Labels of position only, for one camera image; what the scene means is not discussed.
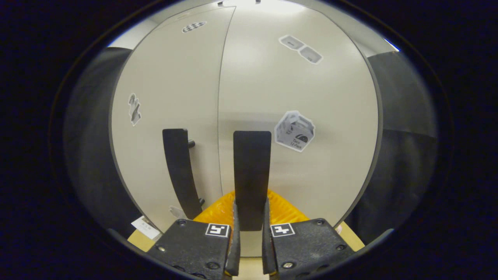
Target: screw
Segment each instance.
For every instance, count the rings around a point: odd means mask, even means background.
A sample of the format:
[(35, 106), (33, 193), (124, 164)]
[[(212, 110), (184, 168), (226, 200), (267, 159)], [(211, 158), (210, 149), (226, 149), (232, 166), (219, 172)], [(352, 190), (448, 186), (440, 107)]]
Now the screw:
[(284, 263), (284, 264), (282, 265), (282, 267), (283, 267), (283, 268), (285, 268), (285, 269), (291, 269), (291, 268), (293, 268), (293, 267), (294, 267), (294, 263), (287, 262), (287, 263)]
[(220, 268), (220, 265), (215, 262), (207, 263), (206, 266), (211, 270), (217, 270), (218, 268)]

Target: black handle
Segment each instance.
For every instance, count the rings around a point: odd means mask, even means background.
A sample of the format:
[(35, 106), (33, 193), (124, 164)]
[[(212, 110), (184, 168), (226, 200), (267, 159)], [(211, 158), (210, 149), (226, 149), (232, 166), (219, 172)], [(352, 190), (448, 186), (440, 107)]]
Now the black handle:
[(235, 200), (241, 231), (259, 231), (270, 174), (271, 132), (234, 132)]
[(162, 131), (162, 141), (176, 197), (187, 218), (194, 219), (202, 212), (202, 208), (190, 164), (189, 147), (193, 141), (189, 143), (186, 129), (165, 129)]

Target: white door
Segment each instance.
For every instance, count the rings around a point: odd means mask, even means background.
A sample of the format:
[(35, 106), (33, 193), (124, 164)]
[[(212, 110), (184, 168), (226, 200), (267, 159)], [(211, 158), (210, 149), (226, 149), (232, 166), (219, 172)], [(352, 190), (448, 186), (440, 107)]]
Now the white door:
[[(163, 232), (176, 220), (169, 206), (180, 208), (164, 156), (163, 129), (188, 130), (196, 142), (190, 155), (199, 196), (206, 205), (222, 196), (218, 85), (235, 8), (204, 9), (153, 30), (126, 62), (113, 99), (111, 143), (122, 180), (142, 213)], [(128, 105), (133, 93), (140, 103), (135, 125)]]
[[(285, 35), (301, 41), (301, 48), (280, 43)], [(306, 46), (323, 57), (318, 64), (300, 55)], [(238, 6), (226, 38), (219, 99), (223, 193), (234, 190), (234, 131), (273, 134), (285, 112), (298, 110), (313, 121), (315, 137), (301, 153), (273, 140), (268, 188), (309, 218), (338, 223), (365, 182), (378, 127), (370, 71), (346, 34), (297, 4)], [(260, 232), (242, 232), (241, 239), (243, 256), (260, 256)]]

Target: white wall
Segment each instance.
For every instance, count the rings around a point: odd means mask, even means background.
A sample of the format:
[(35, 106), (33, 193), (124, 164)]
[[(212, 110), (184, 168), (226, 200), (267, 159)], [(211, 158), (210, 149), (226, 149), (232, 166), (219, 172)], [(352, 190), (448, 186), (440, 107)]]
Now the white wall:
[(157, 22), (150, 19), (146, 19), (139, 24), (128, 29), (125, 33), (119, 36), (114, 42), (112, 42), (109, 47), (120, 47), (127, 49), (135, 49), (135, 47), (140, 43), (140, 41), (151, 32), (156, 26)]
[[(109, 47), (134, 49), (150, 31), (169, 17), (210, 2), (213, 1), (187, 0), (171, 5), (130, 28), (126, 33), (112, 42)], [(335, 9), (326, 3), (315, 0), (290, 0), (290, 2), (298, 3), (322, 12), (346, 32), (366, 57), (394, 50), (391, 45), (384, 41), (380, 34), (341, 10)]]

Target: dark fabric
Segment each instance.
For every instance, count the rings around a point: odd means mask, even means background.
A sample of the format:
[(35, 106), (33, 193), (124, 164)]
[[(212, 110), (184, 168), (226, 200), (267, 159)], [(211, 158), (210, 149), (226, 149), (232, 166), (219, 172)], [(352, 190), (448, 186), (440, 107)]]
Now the dark fabric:
[(436, 162), (433, 137), (384, 130), (377, 166), (346, 223), (364, 243), (401, 225), (415, 210)]
[(76, 193), (95, 220), (127, 237), (141, 216), (119, 178), (109, 140), (114, 85), (131, 50), (104, 49), (76, 84), (64, 123), (64, 148)]
[(437, 152), (435, 111), (416, 70), (398, 52), (368, 60), (382, 99), (383, 134), (372, 178), (346, 218), (365, 243), (398, 227), (415, 210)]
[(383, 129), (437, 137), (431, 97), (416, 70), (399, 52), (368, 58), (380, 89)]

